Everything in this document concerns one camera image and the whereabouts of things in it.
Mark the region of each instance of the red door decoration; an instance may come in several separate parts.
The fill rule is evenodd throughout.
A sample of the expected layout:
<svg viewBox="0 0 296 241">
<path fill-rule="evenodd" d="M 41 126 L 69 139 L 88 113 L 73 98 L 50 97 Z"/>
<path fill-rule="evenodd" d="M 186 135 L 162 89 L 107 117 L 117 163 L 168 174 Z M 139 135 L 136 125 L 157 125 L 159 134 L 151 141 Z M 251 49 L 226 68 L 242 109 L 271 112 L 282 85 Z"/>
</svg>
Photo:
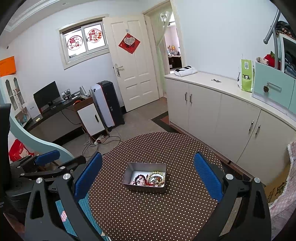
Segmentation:
<svg viewBox="0 0 296 241">
<path fill-rule="evenodd" d="M 92 43 L 97 43 L 98 41 L 101 40 L 102 37 L 103 37 L 102 31 L 96 28 L 91 29 L 87 34 L 87 40 Z"/>
<path fill-rule="evenodd" d="M 129 53 L 133 54 L 136 48 L 139 46 L 139 44 L 140 44 L 139 40 L 137 40 L 135 37 L 131 36 L 130 34 L 126 34 L 126 36 L 118 46 L 125 49 Z"/>
<path fill-rule="evenodd" d="M 67 46 L 70 50 L 77 50 L 81 47 L 82 43 L 83 39 L 80 36 L 75 35 L 68 40 Z"/>
</svg>

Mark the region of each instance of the white folded cloth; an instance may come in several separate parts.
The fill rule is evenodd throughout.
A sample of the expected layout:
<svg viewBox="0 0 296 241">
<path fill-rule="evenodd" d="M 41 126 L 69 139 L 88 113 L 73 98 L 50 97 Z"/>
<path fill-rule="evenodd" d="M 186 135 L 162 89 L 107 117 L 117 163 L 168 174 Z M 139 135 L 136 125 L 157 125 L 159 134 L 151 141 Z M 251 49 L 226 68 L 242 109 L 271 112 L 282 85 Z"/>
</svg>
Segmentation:
<svg viewBox="0 0 296 241">
<path fill-rule="evenodd" d="M 175 75 L 180 76 L 180 77 L 183 77 L 183 76 L 186 76 L 186 75 L 190 75 L 190 74 L 195 74 L 195 73 L 197 73 L 196 68 L 191 67 L 189 65 L 187 65 L 184 68 L 176 69 L 175 70 Z"/>
</svg>

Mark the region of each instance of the curtain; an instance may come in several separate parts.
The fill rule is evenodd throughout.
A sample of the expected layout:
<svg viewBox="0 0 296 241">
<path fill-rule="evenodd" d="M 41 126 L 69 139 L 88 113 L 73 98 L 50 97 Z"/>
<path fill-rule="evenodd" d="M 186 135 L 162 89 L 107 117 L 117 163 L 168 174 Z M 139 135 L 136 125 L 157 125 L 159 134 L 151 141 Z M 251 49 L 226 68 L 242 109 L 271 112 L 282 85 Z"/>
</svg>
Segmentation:
<svg viewBox="0 0 296 241">
<path fill-rule="evenodd" d="M 165 69 L 163 65 L 163 58 L 160 51 L 160 44 L 164 38 L 165 31 L 168 27 L 168 24 L 170 22 L 170 17 L 172 15 L 172 6 L 170 2 L 163 4 L 159 8 L 153 10 L 151 13 L 148 14 L 148 16 L 151 19 L 153 34 L 154 34 L 154 40 L 156 44 L 156 52 L 157 52 L 157 61 L 159 65 L 159 72 L 160 72 L 160 80 L 163 86 L 163 90 L 165 91 Z"/>
</svg>

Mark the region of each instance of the orange box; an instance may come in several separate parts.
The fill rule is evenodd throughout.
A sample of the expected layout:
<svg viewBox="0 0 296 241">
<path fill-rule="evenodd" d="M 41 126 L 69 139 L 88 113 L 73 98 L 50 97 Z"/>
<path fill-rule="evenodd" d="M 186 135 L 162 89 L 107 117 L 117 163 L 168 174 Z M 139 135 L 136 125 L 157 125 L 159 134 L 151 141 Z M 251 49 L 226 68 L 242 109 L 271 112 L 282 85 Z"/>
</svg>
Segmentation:
<svg viewBox="0 0 296 241">
<path fill-rule="evenodd" d="M 0 61 L 0 77 L 15 74 L 15 57 L 9 57 Z"/>
</svg>

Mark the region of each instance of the pinecone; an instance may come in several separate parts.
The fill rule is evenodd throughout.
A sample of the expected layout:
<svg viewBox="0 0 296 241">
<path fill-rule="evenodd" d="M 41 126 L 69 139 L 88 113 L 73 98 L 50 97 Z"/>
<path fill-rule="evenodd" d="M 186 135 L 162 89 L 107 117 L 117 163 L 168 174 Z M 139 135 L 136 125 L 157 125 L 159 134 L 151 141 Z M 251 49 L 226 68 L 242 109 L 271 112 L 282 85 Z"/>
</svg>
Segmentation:
<svg viewBox="0 0 296 241">
<path fill-rule="evenodd" d="M 265 93 L 267 93 L 269 91 L 269 88 L 265 85 L 265 86 L 263 86 L 263 90 Z"/>
</svg>

